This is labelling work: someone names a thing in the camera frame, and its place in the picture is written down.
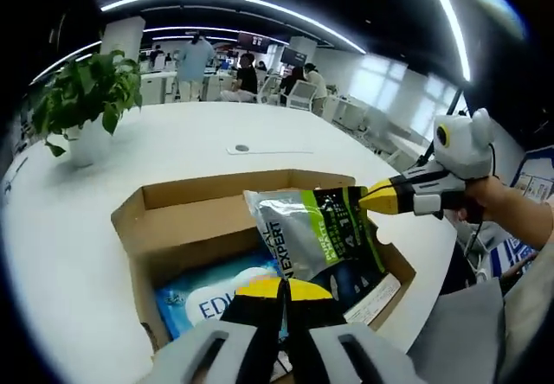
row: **green leaves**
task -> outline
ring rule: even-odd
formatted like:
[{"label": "green leaves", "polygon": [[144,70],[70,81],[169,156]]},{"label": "green leaves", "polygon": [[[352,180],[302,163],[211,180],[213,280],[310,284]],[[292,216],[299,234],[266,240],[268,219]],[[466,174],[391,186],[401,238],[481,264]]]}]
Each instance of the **green leaves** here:
[{"label": "green leaves", "polygon": [[[82,128],[103,113],[102,125],[113,135],[125,110],[142,106],[139,65],[129,59],[117,61],[124,56],[123,51],[114,50],[64,66],[45,87],[35,108],[31,120],[35,132],[44,137],[50,133],[65,136],[66,129]],[[50,142],[47,146],[55,156],[65,151]]]},{"label": "green leaves", "polygon": [[115,128],[118,125],[119,116],[115,108],[111,104],[106,103],[104,107],[104,115],[102,116],[102,126],[110,134],[113,135]]},{"label": "green leaves", "polygon": [[60,155],[63,155],[65,153],[65,149],[63,149],[60,146],[56,146],[55,144],[51,144],[48,140],[44,142],[45,145],[47,145],[50,148],[50,151],[52,152],[52,155],[55,157],[58,157]]}]

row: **box flap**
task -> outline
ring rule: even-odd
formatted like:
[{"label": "box flap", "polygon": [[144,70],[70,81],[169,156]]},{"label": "box flap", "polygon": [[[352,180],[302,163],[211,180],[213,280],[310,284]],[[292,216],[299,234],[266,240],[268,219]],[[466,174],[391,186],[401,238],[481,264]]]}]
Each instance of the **box flap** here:
[{"label": "box flap", "polygon": [[112,214],[129,254],[214,239],[255,227],[242,191],[349,186],[350,176],[271,170],[144,186]]},{"label": "box flap", "polygon": [[392,244],[383,244],[377,238],[377,231],[379,229],[378,225],[375,224],[369,217],[369,223],[372,225],[371,229],[371,239],[379,257],[383,262],[383,265],[387,268],[387,271],[392,273],[398,281],[402,284],[400,290],[395,294],[395,296],[387,303],[387,305],[379,312],[379,314],[371,321],[370,327],[373,330],[378,330],[384,321],[387,320],[392,311],[396,308],[396,305],[402,300],[404,294],[411,285],[414,277],[416,276],[416,271],[411,266],[411,264],[402,256],[396,247]]}]

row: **person in blue shirt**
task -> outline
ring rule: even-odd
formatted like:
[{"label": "person in blue shirt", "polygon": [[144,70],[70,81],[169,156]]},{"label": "person in blue shirt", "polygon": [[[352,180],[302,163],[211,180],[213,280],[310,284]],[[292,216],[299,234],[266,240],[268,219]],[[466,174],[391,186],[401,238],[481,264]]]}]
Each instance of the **person in blue shirt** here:
[{"label": "person in blue shirt", "polygon": [[209,42],[204,40],[202,32],[196,33],[191,42],[183,45],[177,59],[177,80],[181,101],[200,100],[204,69],[215,55],[216,51]]}]

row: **green label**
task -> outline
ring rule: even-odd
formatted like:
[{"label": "green label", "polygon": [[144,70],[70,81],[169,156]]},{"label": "green label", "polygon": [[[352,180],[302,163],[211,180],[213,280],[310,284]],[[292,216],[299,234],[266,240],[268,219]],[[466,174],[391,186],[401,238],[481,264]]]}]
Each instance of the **green label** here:
[{"label": "green label", "polygon": [[325,220],[321,211],[319,210],[318,203],[315,200],[315,196],[312,191],[302,191],[300,193],[302,202],[306,207],[308,215],[310,217],[310,223],[312,225],[312,230],[318,238],[319,245],[321,250],[325,255],[325,262],[327,265],[332,265],[338,261],[337,253],[335,252],[334,247],[332,246],[331,239],[327,233],[327,227],[325,226]]}]

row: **monitor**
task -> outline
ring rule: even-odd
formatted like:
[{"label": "monitor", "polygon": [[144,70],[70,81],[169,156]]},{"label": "monitor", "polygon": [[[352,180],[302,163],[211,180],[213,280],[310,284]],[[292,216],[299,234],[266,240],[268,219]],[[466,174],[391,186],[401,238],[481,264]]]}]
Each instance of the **monitor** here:
[{"label": "monitor", "polygon": [[299,53],[290,48],[283,49],[280,62],[293,67],[303,67],[306,64],[306,54]]},{"label": "monitor", "polygon": [[252,35],[241,32],[238,36],[237,47],[259,54],[267,54],[269,43],[269,38],[266,38],[265,36]]}]

